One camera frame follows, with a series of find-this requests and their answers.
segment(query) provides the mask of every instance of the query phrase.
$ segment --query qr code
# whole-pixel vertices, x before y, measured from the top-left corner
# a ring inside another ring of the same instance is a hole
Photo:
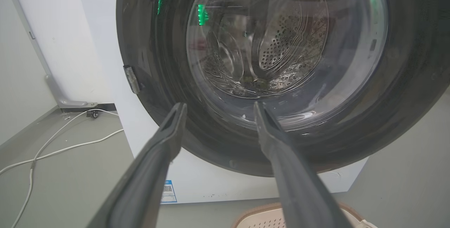
[[[172,191],[172,187],[171,186],[164,186],[164,192],[167,191]]]

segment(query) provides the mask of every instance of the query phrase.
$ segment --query white wall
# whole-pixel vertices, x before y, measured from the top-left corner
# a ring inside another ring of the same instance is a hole
[[[0,0],[0,145],[56,106],[12,0]]]
[[[113,103],[81,0],[19,0],[49,68],[70,100]]]

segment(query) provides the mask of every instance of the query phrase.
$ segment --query washing machine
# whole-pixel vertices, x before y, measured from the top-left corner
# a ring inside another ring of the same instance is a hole
[[[134,155],[188,105],[162,203],[278,196],[255,101],[347,191],[450,83],[449,0],[117,0],[117,34],[82,1]]]

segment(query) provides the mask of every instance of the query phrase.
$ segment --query white cable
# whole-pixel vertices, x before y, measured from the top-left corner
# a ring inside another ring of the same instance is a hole
[[[109,111],[106,111],[106,110],[101,110],[101,109],[91,109],[91,110],[87,110],[87,111],[103,111],[103,112],[106,112],[106,113],[108,113],[108,114],[113,114],[113,115],[115,115],[115,116],[118,116],[118,114],[116,114],[116,113],[112,113],[112,112],[109,112]],[[22,213],[23,213],[24,210],[25,210],[25,207],[27,206],[27,203],[28,203],[28,200],[29,200],[29,198],[30,198],[31,191],[32,191],[32,188],[33,188],[33,172],[34,172],[34,167],[35,167],[36,161],[37,161],[38,159],[43,159],[43,158],[46,158],[46,157],[49,157],[49,156],[52,156],[52,155],[61,153],[61,152],[63,152],[63,151],[70,150],[70,149],[75,148],[75,147],[78,147],[78,146],[83,146],[83,145],[87,145],[87,144],[90,144],[90,143],[91,143],[91,144],[92,144],[92,143],[97,143],[97,142],[100,142],[100,141],[102,141],[102,140],[105,140],[105,139],[108,138],[108,137],[111,137],[112,135],[114,135],[114,134],[116,134],[116,133],[119,133],[119,132],[123,131],[123,129],[121,129],[121,130],[119,130],[119,131],[116,131],[116,132],[114,132],[114,133],[108,135],[107,137],[104,137],[104,138],[101,139],[101,140],[96,140],[96,141],[92,141],[92,142],[88,142],[88,143],[82,143],[82,144],[79,144],[79,145],[77,145],[77,146],[71,146],[71,147],[69,147],[69,148],[64,148],[64,149],[62,149],[62,150],[55,151],[55,152],[52,152],[52,153],[50,153],[50,154],[47,154],[47,155],[44,155],[44,156],[38,158],[39,154],[44,150],[45,147],[47,147],[47,145],[50,143],[50,141],[53,139],[53,137],[56,136],[56,134],[58,134],[62,129],[64,129],[64,127],[66,127],[70,122],[74,121],[77,117],[79,117],[79,116],[81,116],[81,115],[87,113],[87,111],[84,111],[84,112],[80,113],[79,115],[75,116],[74,118],[72,118],[72,119],[71,119],[69,122],[67,122],[63,127],[61,127],[61,129],[59,129],[55,134],[53,134],[53,136],[51,136],[50,139],[48,139],[47,142],[45,142],[45,144],[39,149],[39,151],[37,152],[37,154],[34,156],[33,159],[30,159],[30,160],[27,160],[27,161],[22,161],[22,162],[19,162],[19,163],[16,163],[16,164],[12,164],[12,165],[10,165],[10,166],[5,167],[4,169],[2,169],[2,170],[0,171],[0,175],[1,175],[2,173],[4,173],[5,171],[7,171],[8,169],[13,168],[13,167],[15,167],[15,166],[18,166],[18,165],[21,165],[21,164],[25,164],[25,163],[28,163],[28,162],[34,162],[34,163],[31,165],[31,169],[30,169],[30,186],[29,186],[29,188],[28,188],[27,198],[25,199],[24,205],[22,205],[22,208],[20,209],[19,215],[17,215],[16,221],[14,221],[14,224],[13,224],[12,228],[16,227],[17,223],[19,222],[20,217],[22,216]]]

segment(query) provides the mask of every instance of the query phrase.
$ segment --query gray floor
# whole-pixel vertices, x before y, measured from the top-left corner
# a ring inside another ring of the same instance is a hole
[[[34,157],[68,115],[53,113],[8,146],[0,169]],[[335,194],[378,227],[446,227],[450,213],[450,95],[387,148],[371,156],[347,193]],[[76,119],[43,154],[121,129],[119,119]],[[37,162],[32,197],[17,227],[84,227],[132,162],[124,133]],[[0,227],[10,227],[28,190],[30,164],[0,175]],[[229,228],[241,212],[278,199],[161,207],[158,228]]]

